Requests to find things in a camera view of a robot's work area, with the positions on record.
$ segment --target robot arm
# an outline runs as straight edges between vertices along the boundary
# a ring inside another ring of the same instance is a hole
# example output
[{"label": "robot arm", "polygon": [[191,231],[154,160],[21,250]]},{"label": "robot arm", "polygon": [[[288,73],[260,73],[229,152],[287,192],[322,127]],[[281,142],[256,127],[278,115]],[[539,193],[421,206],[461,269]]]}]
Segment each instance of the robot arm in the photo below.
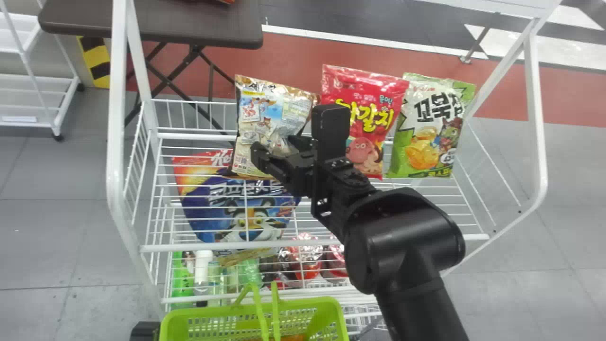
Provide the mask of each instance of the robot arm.
[{"label": "robot arm", "polygon": [[345,157],[350,111],[316,106],[312,137],[290,136],[299,153],[271,155],[260,143],[251,159],[295,196],[345,246],[351,283],[374,294],[394,341],[468,341],[439,271],[465,255],[461,230],[412,188],[379,191]]}]

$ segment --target dark tabletop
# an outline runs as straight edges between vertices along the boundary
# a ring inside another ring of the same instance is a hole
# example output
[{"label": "dark tabletop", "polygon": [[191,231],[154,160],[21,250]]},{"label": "dark tabletop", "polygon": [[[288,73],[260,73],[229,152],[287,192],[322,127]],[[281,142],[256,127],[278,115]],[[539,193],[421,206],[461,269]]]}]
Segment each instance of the dark tabletop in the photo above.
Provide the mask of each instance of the dark tabletop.
[{"label": "dark tabletop", "polygon": [[[141,38],[202,46],[258,49],[263,45],[258,0],[135,0]],[[112,0],[47,0],[42,29],[62,35],[111,38]]]}]

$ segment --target cart wheel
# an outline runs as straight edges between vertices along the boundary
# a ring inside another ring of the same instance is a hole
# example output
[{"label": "cart wheel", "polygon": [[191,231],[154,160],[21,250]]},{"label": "cart wheel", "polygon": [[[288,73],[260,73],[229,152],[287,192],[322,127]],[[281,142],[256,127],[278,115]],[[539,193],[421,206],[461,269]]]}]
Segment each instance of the cart wheel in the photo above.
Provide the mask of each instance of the cart wheel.
[{"label": "cart wheel", "polygon": [[141,321],[130,332],[130,341],[155,341],[160,336],[160,322]]}]

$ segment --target chip bag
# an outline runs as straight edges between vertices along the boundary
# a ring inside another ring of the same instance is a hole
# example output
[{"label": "chip bag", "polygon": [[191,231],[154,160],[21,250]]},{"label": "chip bag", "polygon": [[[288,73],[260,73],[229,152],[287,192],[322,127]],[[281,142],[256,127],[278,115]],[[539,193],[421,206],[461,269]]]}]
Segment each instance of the chip bag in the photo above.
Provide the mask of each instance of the chip bag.
[{"label": "chip bag", "polygon": [[250,146],[263,144],[270,153],[287,156],[296,152],[287,138],[309,120],[311,108],[319,101],[315,93],[261,79],[236,75],[238,137],[231,170],[240,175],[272,178],[250,159]]},{"label": "chip bag", "polygon": [[382,178],[383,142],[407,88],[408,81],[397,77],[322,66],[322,104],[351,110],[345,156],[369,178]]},{"label": "chip bag", "polygon": [[[275,180],[242,177],[228,170],[231,149],[173,157],[175,179],[185,217],[205,243],[275,241],[301,198]],[[218,249],[221,266],[266,257],[278,249]]]},{"label": "chip bag", "polygon": [[476,86],[405,73],[410,81],[396,123],[388,178],[449,177]]}]

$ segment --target green shopping basket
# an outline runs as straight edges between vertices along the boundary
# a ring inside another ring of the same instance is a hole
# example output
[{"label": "green shopping basket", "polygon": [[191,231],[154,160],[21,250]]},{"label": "green shopping basket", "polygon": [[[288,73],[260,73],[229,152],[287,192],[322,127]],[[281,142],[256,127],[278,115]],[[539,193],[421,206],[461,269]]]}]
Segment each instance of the green shopping basket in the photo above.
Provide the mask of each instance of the green shopping basket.
[{"label": "green shopping basket", "polygon": [[[242,299],[253,292],[254,304]],[[271,283],[271,303],[261,303],[259,288],[247,285],[234,304],[177,309],[168,313],[160,327],[160,341],[238,341],[298,336],[301,340],[348,341],[343,310],[333,297],[284,301]]]}]

